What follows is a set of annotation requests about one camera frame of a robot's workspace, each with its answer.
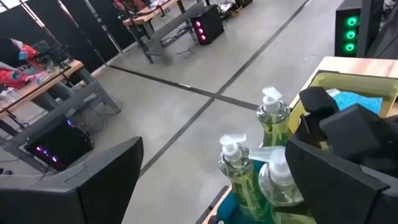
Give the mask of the black computer pink lights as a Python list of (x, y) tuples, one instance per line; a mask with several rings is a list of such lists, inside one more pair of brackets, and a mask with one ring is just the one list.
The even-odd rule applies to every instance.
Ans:
[(200, 45), (210, 45), (224, 32), (222, 18), (216, 4), (205, 6), (190, 20)]

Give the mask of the yellow plastic bin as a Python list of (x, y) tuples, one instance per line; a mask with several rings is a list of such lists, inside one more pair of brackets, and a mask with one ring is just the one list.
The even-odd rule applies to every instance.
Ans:
[(381, 97), (383, 102), (380, 117), (386, 118), (398, 114), (398, 102), (396, 102), (398, 80), (394, 78), (319, 70), (309, 79), (303, 89), (310, 86), (322, 86), (326, 90), (336, 88), (366, 97)]

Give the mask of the person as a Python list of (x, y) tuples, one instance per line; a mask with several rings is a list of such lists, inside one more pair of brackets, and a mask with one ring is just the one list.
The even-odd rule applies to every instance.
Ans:
[[(34, 60), (37, 54), (36, 49), (20, 40), (0, 36), (0, 84), (15, 89), (32, 82), (39, 84), (45, 69)], [(57, 98), (66, 101), (74, 94), (71, 88), (59, 82), (36, 96), (32, 102), (45, 111), (52, 111), (57, 107)]]

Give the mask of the black computer green lights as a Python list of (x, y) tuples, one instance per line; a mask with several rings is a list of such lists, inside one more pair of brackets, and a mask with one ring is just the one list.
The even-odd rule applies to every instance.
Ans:
[(335, 57), (356, 57), (363, 0), (343, 0), (335, 11)]

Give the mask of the black partition panels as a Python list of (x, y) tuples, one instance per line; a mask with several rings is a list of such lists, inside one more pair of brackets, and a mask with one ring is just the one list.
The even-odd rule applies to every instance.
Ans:
[(94, 72), (132, 46), (113, 0), (0, 0), (0, 35), (68, 46)]

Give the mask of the wooden desk grey legs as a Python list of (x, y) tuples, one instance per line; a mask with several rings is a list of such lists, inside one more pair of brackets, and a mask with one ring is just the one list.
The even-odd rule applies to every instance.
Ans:
[[(171, 18), (161, 28), (152, 29), (150, 22), (154, 18), (161, 18), (166, 15), (165, 9), (177, 4), (180, 14)], [(196, 0), (188, 9), (184, 8), (182, 0), (164, 0), (154, 7), (145, 7), (140, 12), (131, 14), (126, 11), (127, 18), (123, 20), (124, 26), (132, 34), (143, 54), (153, 63), (153, 58), (158, 57), (164, 65), (170, 65), (170, 59), (165, 50), (185, 34), (193, 34), (193, 23), (191, 19), (205, 11), (205, 4), (202, 0)]]
[(104, 103), (115, 110), (116, 114), (121, 112), (121, 108), (104, 90), (97, 79), (88, 72), (83, 63), (78, 60), (72, 60), (68, 63), (68, 68), (57, 68), (56, 71), (49, 73), (49, 77), (45, 79), (43, 84), (37, 85), (36, 83), (31, 83), (20, 89), (18, 94), (20, 94), (21, 97), (17, 101), (8, 103), (0, 99), (0, 119), (13, 116), (15, 110), (26, 105), (32, 98), (47, 91), (49, 88), (53, 87), (54, 84), (69, 78), (74, 73), (77, 73), (81, 77), (85, 83), (85, 87), (69, 100), (59, 104), (53, 111), (47, 113), (45, 116), (38, 119), (36, 123), (26, 127), (26, 129), (23, 129), (12, 138), (4, 139), (0, 136), (0, 149), (17, 157), (35, 170), (45, 172), (47, 167), (43, 165), (43, 163), (38, 161), (32, 154), (20, 150), (20, 147), (25, 144), (25, 142), (33, 139), (34, 134), (37, 134), (46, 125), (56, 120), (56, 118), (64, 115), (68, 110), (78, 106), (92, 94), (95, 94), (96, 97), (87, 102), (88, 105), (96, 106), (100, 103)]

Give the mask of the black computer purple lights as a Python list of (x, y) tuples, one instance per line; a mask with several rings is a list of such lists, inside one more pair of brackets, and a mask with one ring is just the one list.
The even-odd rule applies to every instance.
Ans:
[(60, 116), (29, 137), (25, 150), (51, 168), (63, 171), (93, 150), (93, 145), (86, 132)]

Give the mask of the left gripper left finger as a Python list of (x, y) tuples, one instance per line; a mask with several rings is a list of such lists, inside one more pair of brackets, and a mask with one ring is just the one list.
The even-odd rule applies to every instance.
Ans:
[(58, 174), (0, 185), (0, 224), (121, 224), (141, 171), (133, 137)]

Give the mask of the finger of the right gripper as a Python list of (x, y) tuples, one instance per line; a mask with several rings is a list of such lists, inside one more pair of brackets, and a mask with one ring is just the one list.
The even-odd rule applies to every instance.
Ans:
[(305, 114), (300, 115), (298, 139), (317, 148), (329, 148), (320, 121), (339, 112), (336, 101), (321, 86), (310, 86), (299, 96)]
[(384, 120), (355, 104), (320, 121), (332, 154), (374, 170), (384, 169)]

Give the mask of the green dish soap pump bottle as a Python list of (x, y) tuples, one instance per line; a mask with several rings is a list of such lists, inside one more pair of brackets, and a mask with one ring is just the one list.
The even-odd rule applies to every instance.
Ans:
[(266, 86), (262, 93), (262, 104), (256, 110), (264, 131), (261, 147), (286, 146), (292, 135), (289, 129), (290, 108), (281, 100), (282, 94), (275, 87)]
[(244, 142), (245, 134), (225, 134), (220, 137), (222, 145), (218, 167), (231, 182), (231, 190), (244, 215), (257, 222), (269, 219), (269, 203), (263, 196), (258, 181), (258, 171), (249, 158), (249, 147)]
[(308, 210), (289, 211), (303, 205), (304, 199), (290, 172), (284, 146), (251, 149), (249, 158), (264, 163), (258, 182), (262, 194), (271, 204), (274, 224), (317, 224)]

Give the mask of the blue plastic bin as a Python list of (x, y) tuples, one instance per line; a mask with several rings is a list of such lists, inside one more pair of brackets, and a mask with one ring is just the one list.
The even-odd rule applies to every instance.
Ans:
[(231, 184), (231, 191), (216, 209), (216, 217), (224, 224), (274, 224), (271, 205), (262, 195), (258, 172), (263, 162), (254, 161), (254, 175), (249, 179), (254, 190), (249, 190), (251, 206), (245, 201), (241, 185)]

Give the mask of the blue cellulose sponge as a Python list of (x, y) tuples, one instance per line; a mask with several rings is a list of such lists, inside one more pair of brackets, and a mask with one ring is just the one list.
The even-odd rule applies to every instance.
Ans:
[(373, 113), (380, 114), (383, 98), (365, 97), (353, 92), (340, 91), (332, 98), (336, 101), (339, 110), (346, 109), (352, 105), (359, 104)]

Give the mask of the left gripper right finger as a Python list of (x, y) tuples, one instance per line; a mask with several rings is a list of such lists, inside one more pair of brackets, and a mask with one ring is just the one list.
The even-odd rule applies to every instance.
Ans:
[(292, 138), (292, 177), (317, 224), (398, 224), (398, 179)]

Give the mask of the grey metal stand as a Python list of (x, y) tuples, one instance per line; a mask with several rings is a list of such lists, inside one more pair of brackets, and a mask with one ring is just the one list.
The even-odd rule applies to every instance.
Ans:
[(398, 0), (382, 23), (384, 0), (362, 0), (356, 56), (398, 60)]

